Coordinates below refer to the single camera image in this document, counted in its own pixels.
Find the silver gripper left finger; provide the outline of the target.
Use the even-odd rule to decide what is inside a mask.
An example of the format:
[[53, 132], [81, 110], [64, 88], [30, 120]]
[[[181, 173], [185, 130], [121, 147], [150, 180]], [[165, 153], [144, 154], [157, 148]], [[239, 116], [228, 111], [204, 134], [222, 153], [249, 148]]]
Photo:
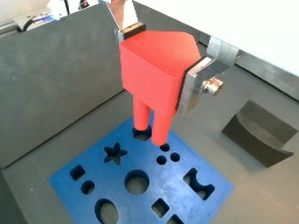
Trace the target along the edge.
[[105, 4], [116, 24], [117, 42], [122, 42], [145, 31], [145, 24], [137, 19], [133, 0], [101, 0], [101, 2]]

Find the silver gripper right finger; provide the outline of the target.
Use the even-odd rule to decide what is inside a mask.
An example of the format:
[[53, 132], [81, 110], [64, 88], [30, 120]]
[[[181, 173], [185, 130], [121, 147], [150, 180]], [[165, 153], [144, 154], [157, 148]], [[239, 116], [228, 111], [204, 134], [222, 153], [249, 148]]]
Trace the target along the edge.
[[206, 56], [196, 61], [184, 72], [176, 105], [180, 114], [185, 115], [192, 110], [201, 94], [216, 95], [220, 92], [222, 82], [216, 76], [233, 66], [239, 55], [240, 50], [233, 45], [214, 37], [209, 38]]

